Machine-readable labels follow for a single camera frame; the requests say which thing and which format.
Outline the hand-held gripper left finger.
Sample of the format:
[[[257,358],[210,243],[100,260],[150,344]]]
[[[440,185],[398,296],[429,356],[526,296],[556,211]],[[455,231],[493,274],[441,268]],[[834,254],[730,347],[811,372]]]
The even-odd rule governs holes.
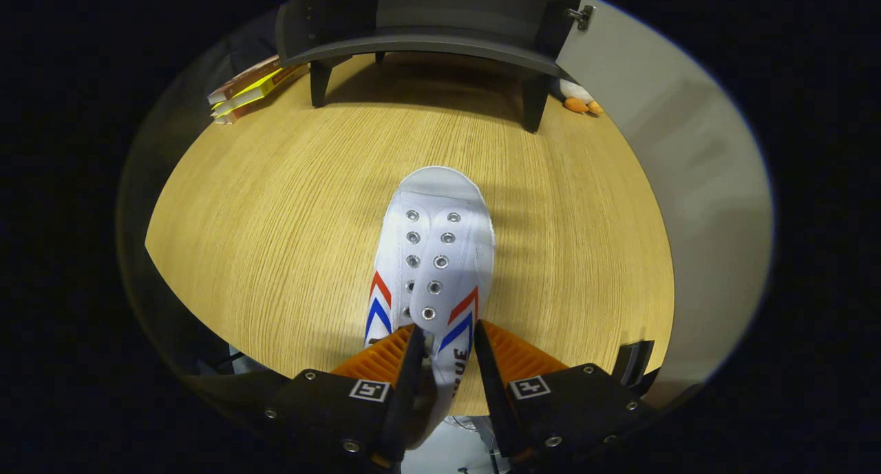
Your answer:
[[[425,336],[406,325],[333,371],[305,369],[268,399],[268,434],[295,471],[399,471]]]

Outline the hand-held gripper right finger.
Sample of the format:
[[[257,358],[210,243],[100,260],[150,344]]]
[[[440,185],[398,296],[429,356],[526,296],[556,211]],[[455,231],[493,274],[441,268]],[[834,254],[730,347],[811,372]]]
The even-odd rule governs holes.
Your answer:
[[[490,321],[476,324],[474,349],[510,464],[588,464],[654,420],[654,409],[599,365],[569,367]]]

